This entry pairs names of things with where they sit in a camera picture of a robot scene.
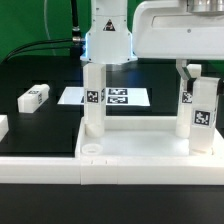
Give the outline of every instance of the white pillar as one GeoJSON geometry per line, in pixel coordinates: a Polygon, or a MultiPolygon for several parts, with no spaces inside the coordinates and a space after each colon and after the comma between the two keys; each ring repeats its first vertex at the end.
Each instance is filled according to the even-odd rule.
{"type": "Polygon", "coordinates": [[[106,66],[89,63],[83,68],[83,76],[86,135],[101,137],[106,115],[106,66]]]}
{"type": "Polygon", "coordinates": [[[218,107],[218,78],[200,77],[194,82],[190,155],[211,155],[218,107]]]}
{"type": "MultiPolygon", "coordinates": [[[[201,76],[201,65],[190,64],[187,66],[192,78],[201,76]]],[[[192,94],[184,90],[184,80],[180,81],[180,94],[176,123],[176,136],[189,138],[191,125],[192,94]]]]}

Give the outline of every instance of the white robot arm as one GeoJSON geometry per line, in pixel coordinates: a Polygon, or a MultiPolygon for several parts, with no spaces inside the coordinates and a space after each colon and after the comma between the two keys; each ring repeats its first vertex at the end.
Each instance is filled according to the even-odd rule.
{"type": "Polygon", "coordinates": [[[152,0],[134,16],[133,49],[139,58],[224,59],[224,2],[152,0]]]}

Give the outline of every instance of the white platform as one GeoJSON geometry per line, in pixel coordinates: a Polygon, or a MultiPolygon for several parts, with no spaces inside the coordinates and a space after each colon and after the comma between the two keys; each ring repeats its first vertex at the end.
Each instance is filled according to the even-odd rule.
{"type": "Polygon", "coordinates": [[[75,158],[0,157],[0,183],[224,184],[224,140],[216,131],[213,156],[188,156],[175,137],[175,117],[106,117],[101,139],[85,136],[81,121],[75,158]],[[102,151],[88,155],[86,144],[102,151]]]}
{"type": "Polygon", "coordinates": [[[76,147],[81,184],[224,184],[221,135],[216,131],[213,156],[189,156],[175,124],[176,117],[107,117],[105,136],[91,139],[82,121],[76,147]],[[93,144],[88,155],[86,144],[93,144]],[[102,151],[94,153],[97,145],[102,151]]]}

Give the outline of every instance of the green background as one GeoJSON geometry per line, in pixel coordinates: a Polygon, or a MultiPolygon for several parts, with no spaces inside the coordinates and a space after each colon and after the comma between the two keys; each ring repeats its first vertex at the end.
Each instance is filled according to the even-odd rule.
{"type": "MultiPolygon", "coordinates": [[[[134,11],[143,0],[128,0],[128,28],[132,29],[134,11]]],[[[77,0],[82,35],[91,26],[91,0],[77,0]]],[[[70,0],[48,0],[47,23],[51,39],[70,38],[72,16],[70,0]]],[[[0,0],[0,61],[11,50],[33,41],[47,40],[44,26],[44,0],[0,0]]],[[[56,55],[68,55],[68,50],[56,50],[56,55]]],[[[32,54],[52,55],[52,51],[32,54]]],[[[224,71],[223,62],[212,62],[224,71]]]]}

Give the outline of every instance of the white plastic structure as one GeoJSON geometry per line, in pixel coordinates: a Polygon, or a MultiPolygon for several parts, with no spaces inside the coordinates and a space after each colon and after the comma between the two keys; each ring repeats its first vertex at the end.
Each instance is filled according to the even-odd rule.
{"type": "MultiPolygon", "coordinates": [[[[201,65],[190,64],[187,68],[192,78],[201,76],[201,65]]],[[[184,80],[181,78],[176,126],[176,135],[181,138],[189,138],[190,135],[192,97],[192,93],[184,90],[184,80]]]]}
{"type": "Polygon", "coordinates": [[[189,137],[191,155],[211,155],[219,96],[218,78],[200,77],[194,82],[189,137]]]}
{"type": "Polygon", "coordinates": [[[34,85],[18,98],[20,113],[35,112],[49,97],[50,87],[46,84],[34,85]]]}
{"type": "Polygon", "coordinates": [[[106,116],[106,66],[89,63],[83,68],[86,134],[101,137],[106,116]]]}
{"type": "Polygon", "coordinates": [[[0,142],[9,131],[7,115],[0,115],[0,142]]]}
{"type": "Polygon", "coordinates": [[[134,53],[139,58],[223,60],[223,27],[223,12],[189,13],[187,0],[144,1],[134,15],[134,53]]]}
{"type": "Polygon", "coordinates": [[[104,137],[92,139],[82,119],[75,150],[81,184],[224,184],[218,131],[213,156],[189,156],[189,140],[176,137],[175,127],[176,117],[106,117],[104,137]],[[102,151],[83,153],[90,142],[102,151]]]}
{"type": "Polygon", "coordinates": [[[123,64],[133,55],[132,34],[127,28],[127,0],[92,0],[92,26],[86,34],[82,61],[123,64]]]}

